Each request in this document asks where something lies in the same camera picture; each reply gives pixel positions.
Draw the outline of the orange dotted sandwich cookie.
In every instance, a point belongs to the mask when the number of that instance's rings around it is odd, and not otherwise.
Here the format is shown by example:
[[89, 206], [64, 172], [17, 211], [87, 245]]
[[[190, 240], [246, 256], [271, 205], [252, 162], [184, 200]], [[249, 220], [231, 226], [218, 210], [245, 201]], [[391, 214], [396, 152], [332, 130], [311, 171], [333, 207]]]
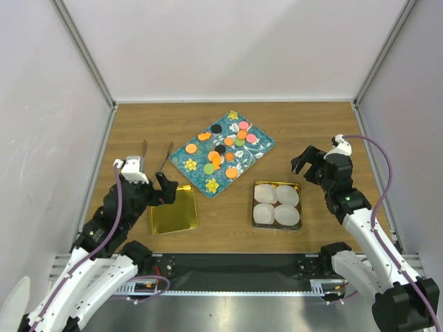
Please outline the orange dotted sandwich cookie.
[[212, 162], [213, 159], [214, 159], [215, 157], [217, 157], [217, 156], [220, 156], [219, 153], [218, 153], [217, 151], [211, 151], [211, 152], [208, 153], [208, 160], [209, 160], [210, 162]]

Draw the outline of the metal tongs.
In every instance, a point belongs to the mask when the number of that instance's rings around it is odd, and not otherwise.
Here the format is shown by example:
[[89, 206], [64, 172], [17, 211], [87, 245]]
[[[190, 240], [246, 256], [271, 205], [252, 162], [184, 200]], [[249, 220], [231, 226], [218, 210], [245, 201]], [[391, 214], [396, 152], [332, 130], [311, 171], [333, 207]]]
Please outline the metal tongs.
[[[166, 162], [168, 161], [168, 158], [170, 157], [172, 150], [174, 147], [174, 143], [172, 141], [169, 142], [166, 151], [162, 154], [161, 157], [161, 162], [159, 164], [159, 167], [157, 169], [157, 172], [161, 172], [166, 164]], [[147, 155], [147, 141], [146, 139], [143, 140], [142, 142], [142, 157], [146, 158]]]

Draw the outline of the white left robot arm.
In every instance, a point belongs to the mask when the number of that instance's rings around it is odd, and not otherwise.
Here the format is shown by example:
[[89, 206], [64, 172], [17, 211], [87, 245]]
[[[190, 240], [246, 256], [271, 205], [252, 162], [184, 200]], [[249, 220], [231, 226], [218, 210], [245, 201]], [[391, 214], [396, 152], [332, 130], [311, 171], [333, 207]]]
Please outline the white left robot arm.
[[84, 224], [55, 285], [22, 317], [19, 331], [81, 331], [123, 284], [151, 272], [152, 252], [128, 242], [127, 235], [146, 208], [173, 204], [179, 184], [157, 172], [155, 188], [144, 162], [141, 156], [114, 161], [115, 184]]

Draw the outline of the gold tin lid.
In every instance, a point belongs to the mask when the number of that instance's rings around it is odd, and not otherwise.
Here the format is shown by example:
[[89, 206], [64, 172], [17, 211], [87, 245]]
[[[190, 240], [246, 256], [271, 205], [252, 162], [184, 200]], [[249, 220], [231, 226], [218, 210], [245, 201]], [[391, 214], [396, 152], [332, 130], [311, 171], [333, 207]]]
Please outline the gold tin lid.
[[191, 185], [179, 186], [173, 204], [150, 208], [153, 235], [194, 230], [199, 227], [195, 191]]

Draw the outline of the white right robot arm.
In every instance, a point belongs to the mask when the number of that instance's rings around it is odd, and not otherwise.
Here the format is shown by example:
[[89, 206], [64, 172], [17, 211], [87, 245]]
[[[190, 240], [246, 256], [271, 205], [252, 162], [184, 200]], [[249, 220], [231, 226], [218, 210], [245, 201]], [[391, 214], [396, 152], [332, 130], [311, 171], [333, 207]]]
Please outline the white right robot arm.
[[372, 316], [380, 331], [417, 331], [434, 327], [440, 331], [437, 306], [438, 285], [423, 278], [399, 254], [379, 225], [367, 198], [353, 186], [353, 164], [349, 143], [339, 143], [330, 152], [312, 145], [291, 160], [297, 174], [310, 167], [304, 177], [319, 185], [327, 209], [357, 240], [368, 263], [363, 263], [343, 242], [323, 246], [318, 261], [320, 273], [337, 275], [351, 283], [372, 303]]

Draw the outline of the green round cookie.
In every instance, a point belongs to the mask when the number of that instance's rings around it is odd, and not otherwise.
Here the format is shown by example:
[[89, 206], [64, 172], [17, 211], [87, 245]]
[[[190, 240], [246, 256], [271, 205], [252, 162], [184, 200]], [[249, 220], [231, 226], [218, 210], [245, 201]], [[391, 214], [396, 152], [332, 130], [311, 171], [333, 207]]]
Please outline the green round cookie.
[[207, 163], [204, 165], [204, 173], [211, 175], [215, 172], [215, 166], [212, 163]]

